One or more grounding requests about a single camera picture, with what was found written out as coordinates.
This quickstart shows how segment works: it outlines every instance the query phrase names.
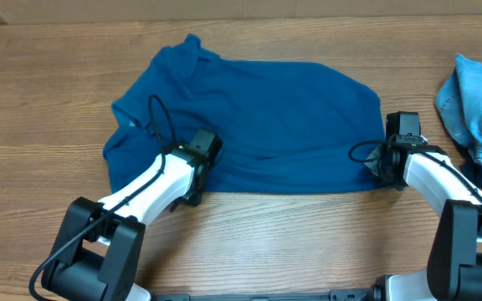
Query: wooden table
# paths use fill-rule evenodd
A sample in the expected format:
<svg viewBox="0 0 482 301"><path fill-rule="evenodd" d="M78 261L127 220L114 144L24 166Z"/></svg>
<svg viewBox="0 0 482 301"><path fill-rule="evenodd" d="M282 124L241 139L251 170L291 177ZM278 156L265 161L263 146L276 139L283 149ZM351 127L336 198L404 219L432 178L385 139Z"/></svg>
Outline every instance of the wooden table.
<svg viewBox="0 0 482 301"><path fill-rule="evenodd" d="M29 277L77 196L110 194L110 103L188 33L227 59L337 69L373 88L383 115L419 111L430 142L460 161L433 99L456 53L482 61L482 16L0 26L0 300L31 299ZM412 189L210 193L149 228L136 281L192 294L365 287L424 267L437 225Z"/></svg>

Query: blue cloth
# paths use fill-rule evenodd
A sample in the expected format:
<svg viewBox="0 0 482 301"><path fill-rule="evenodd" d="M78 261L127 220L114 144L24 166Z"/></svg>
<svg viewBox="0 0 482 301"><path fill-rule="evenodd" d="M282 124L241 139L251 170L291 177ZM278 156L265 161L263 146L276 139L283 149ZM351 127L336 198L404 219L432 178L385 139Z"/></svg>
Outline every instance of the blue cloth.
<svg viewBox="0 0 482 301"><path fill-rule="evenodd" d="M458 54L434 104L451 137L482 166L482 63Z"/></svg>
<svg viewBox="0 0 482 301"><path fill-rule="evenodd" d="M221 59L189 35L184 43L163 48L112 105L119 129L104 148L112 191L139 176L158 154L150 94L165 102L178 139L190 141L201 127L223 139L223 159L212 170L207 191L374 187L370 171L347 158L357 142L384 139L380 100L372 90L321 64ZM162 137L170 137L161 106L154 102L152 108Z"/></svg>

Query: crumpled blue cloth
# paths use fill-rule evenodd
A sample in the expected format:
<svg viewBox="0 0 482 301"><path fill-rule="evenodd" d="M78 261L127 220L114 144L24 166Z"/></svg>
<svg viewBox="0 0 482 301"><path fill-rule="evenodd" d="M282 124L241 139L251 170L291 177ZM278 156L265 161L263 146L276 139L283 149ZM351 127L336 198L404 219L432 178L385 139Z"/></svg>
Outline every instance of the crumpled blue cloth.
<svg viewBox="0 0 482 301"><path fill-rule="evenodd" d="M223 159L207 191L323 193L373 189L375 177L347 157L363 140L383 140L378 96L322 64L221 59L187 36L163 48L112 105L119 128L104 158L112 191L139 176L156 158L148 97L168 108L178 139L201 127L223 139ZM170 130L153 103L164 142ZM366 157L370 150L359 150Z"/></svg>
<svg viewBox="0 0 482 301"><path fill-rule="evenodd" d="M482 63L457 54L434 104L451 137L482 166Z"/></svg>

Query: black cable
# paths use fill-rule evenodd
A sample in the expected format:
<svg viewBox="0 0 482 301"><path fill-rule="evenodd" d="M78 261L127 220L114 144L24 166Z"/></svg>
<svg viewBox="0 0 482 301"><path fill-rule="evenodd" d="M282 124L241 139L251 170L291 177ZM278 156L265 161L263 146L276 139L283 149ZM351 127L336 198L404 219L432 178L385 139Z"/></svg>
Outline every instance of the black cable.
<svg viewBox="0 0 482 301"><path fill-rule="evenodd" d="M46 269L46 267L49 264L55 261L60 256L60 254L64 252L64 250L69 248L74 243L77 243L79 240L83 239L83 237L85 237L92 230L94 230L94 228L100 225L105 219L107 219L108 217L111 217L118 209L120 209L122 206L130 202L135 196L138 196L141 192L143 192L146 188L148 188L164 172L165 164L166 164L166 154L165 154L165 148L163 147L163 142L161 140L161 135L159 135L159 127L157 126L157 122L156 122L156 119L154 118L153 110L151 107L151 102L153 101L154 98L156 98L160 102L160 104L162 104L162 101L155 94L150 95L150 97L148 98L149 107L150 107L151 125L154 128L154 131L156 132L157 144L161 149L161 166L159 167L159 170L157 170L157 173L148 182L146 182L144 185L139 187L137 190L133 191L133 193L131 193L129 196L126 196L121 202L119 202L116 206L112 207L109 211L102 214L100 218L93 221L89 226L87 226L77 235L72 237L72 239L70 239L67 243L65 243L65 245L63 245L61 248L59 248L57 251L51 254L48 258L46 258L46 260L44 260L42 264L38 266L38 268L34 271L33 275L31 276L31 279L29 280L29 293L31 294L31 296L33 296L33 298L37 299L38 301L55 301L55 300L40 296L40 294L38 294L38 292L34 287L34 284L37 282L37 278L41 274L41 272L44 269ZM165 114L167 115L169 123L171 124L172 137L174 138L175 137L174 127L172 126L172 122L170 120L170 116L168 115L167 108L165 108L165 105L163 104L162 104L162 108L165 111Z"/></svg>
<svg viewBox="0 0 482 301"><path fill-rule="evenodd" d="M389 141L384 141L384 140L368 140L368 141L363 141L363 142L360 142L360 143L357 143L355 144L350 150L349 150L349 159L355 161L355 162L359 162L359 163L363 163L365 162L364 160L359 160L355 157L352 156L352 153L354 152L355 149L357 149L358 147L360 146L364 146L364 145L386 145L386 146L393 146L393 147L396 147L396 148L400 148L402 150L406 150L406 151L410 151L411 154L420 154L422 156L425 156L426 158L428 158L429 160L431 161L434 161L436 163L438 163L439 165L441 165L443 168L445 168L446 170L448 170L449 172L451 172L452 175L454 175L457 179L459 179L459 181L466 187L466 189L469 190L469 192L471 192L472 196L475 196L475 198L482 204L482 196L479 194L479 189L473 187L471 184L469 184L468 180L466 178L464 178L464 176L462 176L458 171L456 171L454 168L451 168L449 167L445 161L441 161L439 160L438 158L434 157L434 156L431 156L430 154L428 154L427 152L423 151L423 150L419 150L417 149L416 147L414 146L411 146L411 145L404 145L404 144L398 144L398 143L394 143L394 142L389 142Z"/></svg>

